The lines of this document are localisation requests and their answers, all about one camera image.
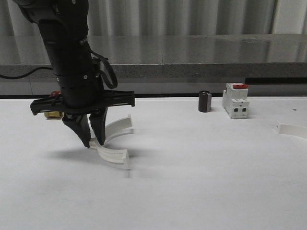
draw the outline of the black cable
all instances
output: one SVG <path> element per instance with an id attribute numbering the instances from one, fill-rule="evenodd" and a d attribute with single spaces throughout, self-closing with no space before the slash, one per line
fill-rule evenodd
<path id="1" fill-rule="evenodd" d="M 5 76 L 5 75 L 1 75 L 1 74 L 0 74 L 0 78 L 9 79 L 9 80 L 16 80 L 16 79 L 20 79 L 20 78 L 27 77 L 27 76 L 29 76 L 30 74 L 32 74 L 32 73 L 34 73 L 35 71 L 40 70 L 40 69 L 52 70 L 52 68 L 50 68 L 50 67 L 38 67 L 38 68 L 35 68 L 35 69 L 31 70 L 31 71 L 28 72 L 28 73 L 25 73 L 25 74 L 20 75 L 20 76 L 15 76 L 15 77 L 10 77 L 10 76 Z"/>
<path id="2" fill-rule="evenodd" d="M 116 75 L 115 75 L 115 72 L 112 68 L 112 66 L 110 65 L 110 63 L 108 62 L 108 59 L 96 52 L 94 52 L 88 43 L 86 43 L 86 46 L 85 46 L 88 51 L 92 54 L 94 54 L 97 58 L 100 59 L 100 61 L 104 64 L 105 68 L 106 68 L 106 71 L 107 73 L 109 74 L 110 76 L 110 79 L 111 79 L 111 82 L 109 81 L 109 79 L 107 78 L 107 75 L 103 72 L 103 71 L 100 71 L 100 76 L 102 77 L 102 79 L 104 80 L 105 84 L 107 85 L 107 87 L 109 89 L 114 89 L 117 87 L 118 85 L 118 81 L 117 81 L 117 78 L 116 78 Z"/>

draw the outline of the circuit breaker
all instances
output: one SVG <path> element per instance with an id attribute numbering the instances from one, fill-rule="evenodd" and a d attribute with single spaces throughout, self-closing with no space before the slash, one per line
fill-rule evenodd
<path id="1" fill-rule="evenodd" d="M 245 119 L 248 116 L 248 85 L 242 83 L 227 83 L 223 91 L 223 108 L 230 118 Z"/>

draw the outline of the white curved plastic part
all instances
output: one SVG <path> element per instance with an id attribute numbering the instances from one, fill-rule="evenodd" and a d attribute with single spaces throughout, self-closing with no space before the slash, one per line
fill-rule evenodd
<path id="1" fill-rule="evenodd" d="M 277 132 L 279 134 L 288 134 L 307 139 L 307 128 L 290 124 L 277 123 Z"/>
<path id="2" fill-rule="evenodd" d="M 131 116 L 120 119 L 106 126 L 106 141 L 105 144 L 111 140 L 111 136 L 117 132 L 132 127 Z M 99 156 L 107 162 L 123 164 L 124 168 L 129 169 L 129 154 L 127 149 L 108 149 L 100 145 L 97 138 L 90 140 L 90 148 L 96 149 Z"/>

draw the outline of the gripper jaw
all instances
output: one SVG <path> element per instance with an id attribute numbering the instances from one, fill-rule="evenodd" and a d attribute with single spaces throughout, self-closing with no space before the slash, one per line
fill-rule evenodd
<path id="1" fill-rule="evenodd" d="M 30 108 L 34 115 L 43 112 L 60 111 L 64 112 L 63 123 L 72 129 L 83 142 L 84 146 L 90 147 L 90 128 L 96 135 L 100 145 L 104 145 L 106 139 L 106 113 L 108 107 L 119 105 L 135 105 L 134 92 L 104 90 L 101 97 L 96 102 L 84 108 L 69 108 L 65 105 L 62 95 L 34 100 Z"/>

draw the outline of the corrugated metal wall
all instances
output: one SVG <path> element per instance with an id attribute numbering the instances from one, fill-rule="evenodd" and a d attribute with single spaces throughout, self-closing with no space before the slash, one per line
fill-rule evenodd
<path id="1" fill-rule="evenodd" d="M 0 5 L 0 35 L 36 35 L 12 0 Z M 89 0 L 90 35 L 307 33 L 307 0 Z"/>

